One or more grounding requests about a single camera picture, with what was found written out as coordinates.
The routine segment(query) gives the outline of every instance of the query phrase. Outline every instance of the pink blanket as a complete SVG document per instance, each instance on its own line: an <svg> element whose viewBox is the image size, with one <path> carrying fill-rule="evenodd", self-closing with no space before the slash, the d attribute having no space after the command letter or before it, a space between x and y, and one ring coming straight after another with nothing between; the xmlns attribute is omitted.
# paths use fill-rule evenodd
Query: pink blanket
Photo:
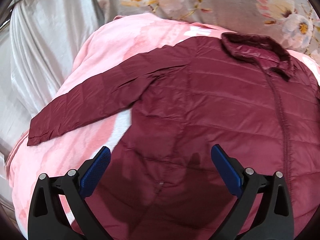
<svg viewBox="0 0 320 240"><path fill-rule="evenodd" d="M220 37L223 32L229 30L213 25L164 20L153 14L120 17L102 26L85 42L75 59L73 73L62 85L56 97L135 54L148 52L165 44L173 46L191 36ZM314 60L295 51L289 52L305 63L313 71L318 82L320 81L319 66ZM130 110L126 110L35 147L27 147L28 133L24 134L17 142L6 166L21 230L27 231L30 200L41 173L61 176L70 169L78 169L103 145L113 150L130 126L130 122ZM69 222L73 223L74 217L63 198L62 204ZM127 225L123 226L122 230L125 231Z"/></svg>

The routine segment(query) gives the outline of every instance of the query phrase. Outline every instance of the bedsheet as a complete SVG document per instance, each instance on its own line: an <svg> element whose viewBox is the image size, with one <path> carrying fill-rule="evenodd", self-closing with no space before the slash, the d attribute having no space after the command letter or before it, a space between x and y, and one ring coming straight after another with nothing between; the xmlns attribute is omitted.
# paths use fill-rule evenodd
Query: bedsheet
<svg viewBox="0 0 320 240"><path fill-rule="evenodd" d="M85 42L74 61L72 74L59 89L56 97L135 54L166 44L173 46L191 36L220 37L223 32L229 30L213 25L164 20L150 13L117 17L93 33ZM320 82L319 66L314 60L298 52L289 52L305 63ZM9 156L6 171L13 188L12 200L16 217L23 232L27 231L30 200L37 177L43 172L49 176L61 176L69 169L77 169L86 159L92 158L103 145L113 150L130 126L130 122L130 109L127 109L35 147L27 147L28 133L20 138ZM66 200L63 197L61 200L69 222L73 223L74 217ZM86 201L89 206L98 203L102 209L105 208L103 198L97 192ZM108 227L101 214L97 219L105 228ZM126 227L123 223L123 228L119 230L126 230Z"/></svg>
<svg viewBox="0 0 320 240"><path fill-rule="evenodd" d="M10 49L8 26L0 31L0 152L5 159L31 120L31 115L11 86Z"/></svg>
<svg viewBox="0 0 320 240"><path fill-rule="evenodd" d="M52 100L81 46L103 25L96 8L96 0L22 0L13 8L12 88L32 117Z"/></svg>

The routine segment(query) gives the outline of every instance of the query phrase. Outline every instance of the jacket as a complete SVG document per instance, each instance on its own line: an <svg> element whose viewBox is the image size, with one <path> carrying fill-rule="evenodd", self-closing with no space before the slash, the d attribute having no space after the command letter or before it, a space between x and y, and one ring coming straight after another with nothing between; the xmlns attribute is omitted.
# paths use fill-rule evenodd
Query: jacket
<svg viewBox="0 0 320 240"><path fill-rule="evenodd" d="M104 208L92 207L111 236L208 239L235 201L210 158L216 143L244 167L284 174L297 235L320 203L318 98L312 72L267 36L192 37L56 98L32 119L28 145L132 106L96 190Z"/></svg>

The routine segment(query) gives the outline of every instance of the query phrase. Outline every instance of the wrinkled fabric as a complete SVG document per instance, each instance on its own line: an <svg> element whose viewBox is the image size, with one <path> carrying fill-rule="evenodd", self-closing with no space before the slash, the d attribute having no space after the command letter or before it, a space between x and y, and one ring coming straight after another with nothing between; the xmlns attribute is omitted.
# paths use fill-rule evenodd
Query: wrinkled fabric
<svg viewBox="0 0 320 240"><path fill-rule="evenodd" d="M152 12L159 17L223 26L238 33L268 35L320 64L320 20L308 0L99 0L117 15Z"/></svg>
<svg viewBox="0 0 320 240"><path fill-rule="evenodd" d="M208 239L234 203L211 162L215 143L258 173L282 171L295 221L313 214L318 97L312 72L268 37L193 37L133 56L56 98L32 119L28 145L133 104L132 125L98 188L108 206L103 226L116 239Z"/></svg>
<svg viewBox="0 0 320 240"><path fill-rule="evenodd" d="M69 92L89 77L107 71L138 53L164 45L174 46L190 36L220 38L223 32L229 30L213 25L165 20L150 13L118 19L103 25L81 47L71 75L55 98ZM131 109L128 109L41 143L37 147L27 147L28 132L20 138L7 159L6 171L13 188L12 200L16 219L26 238L30 201L39 175L44 172L51 177L64 175L68 170L79 168L85 160L95 156L103 145L108 145L113 150L130 125ZM96 200L96 195L94 193L86 198L86 202L103 223L104 216L100 217L99 214L104 213L104 202ZM69 223L73 225L75 218L67 201L62 198L61 202Z"/></svg>
<svg viewBox="0 0 320 240"><path fill-rule="evenodd" d="M32 117L53 99L81 46L103 25L97 8L96 0L22 0L15 5L12 87Z"/></svg>
<svg viewBox="0 0 320 240"><path fill-rule="evenodd" d="M29 128L31 120L31 115L11 86L10 42L8 26L0 30L0 152L5 159Z"/></svg>

